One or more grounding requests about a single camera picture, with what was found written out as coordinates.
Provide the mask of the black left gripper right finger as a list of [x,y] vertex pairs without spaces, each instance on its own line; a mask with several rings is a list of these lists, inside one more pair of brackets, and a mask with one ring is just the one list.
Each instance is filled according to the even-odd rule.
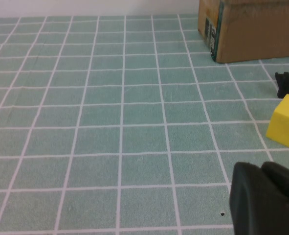
[[275,162],[265,162],[262,164],[261,170],[276,188],[289,199],[289,169]]

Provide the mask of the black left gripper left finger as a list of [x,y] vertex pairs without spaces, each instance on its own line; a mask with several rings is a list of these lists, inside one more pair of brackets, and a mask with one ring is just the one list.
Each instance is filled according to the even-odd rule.
[[289,235],[289,199],[261,167],[234,165],[229,205],[236,235]]

